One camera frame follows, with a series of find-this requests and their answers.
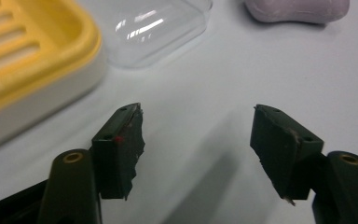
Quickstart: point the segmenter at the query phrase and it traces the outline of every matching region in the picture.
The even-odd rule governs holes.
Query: white surface
[[[81,3],[98,17],[92,1]],[[145,154],[129,199],[103,201],[104,223],[314,223],[312,196],[296,207],[280,200],[249,147],[256,104],[316,133],[324,153],[358,154],[358,1],[326,26],[262,24],[240,1],[214,1],[200,38],[153,67],[108,73],[0,146],[0,199],[47,178],[55,156],[88,148],[134,102],[145,112]]]

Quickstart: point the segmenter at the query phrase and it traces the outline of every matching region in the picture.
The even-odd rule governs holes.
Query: clear plastic container
[[[99,0],[109,62],[148,66],[205,31],[212,0]]]

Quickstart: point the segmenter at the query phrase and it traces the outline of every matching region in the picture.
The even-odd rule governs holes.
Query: black plastic part
[[[47,180],[0,201],[0,217],[6,224],[35,224]]]
[[[320,203],[334,203],[333,194],[326,181],[327,164],[328,159],[322,153],[315,157],[315,163],[312,164],[310,187],[319,196]]]
[[[316,224],[339,224],[339,214],[334,203],[316,194],[312,203],[313,216]]]
[[[335,151],[327,155],[326,180],[337,205],[340,224],[358,224],[358,156]]]
[[[99,224],[101,213],[90,153],[75,149],[51,167],[37,224]]]
[[[121,107],[92,138],[98,189],[103,199],[127,199],[136,176],[135,164],[144,152],[140,104]]]
[[[257,105],[251,147],[281,198],[306,200],[324,141],[281,110]]]

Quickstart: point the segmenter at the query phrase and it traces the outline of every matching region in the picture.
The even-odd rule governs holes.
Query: yellow soap dish
[[[95,86],[101,44],[72,0],[0,0],[0,142]]]

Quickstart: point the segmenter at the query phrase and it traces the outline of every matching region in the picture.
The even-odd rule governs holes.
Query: pink soap bar
[[[245,0],[259,21],[305,21],[327,23],[343,18],[350,0]]]

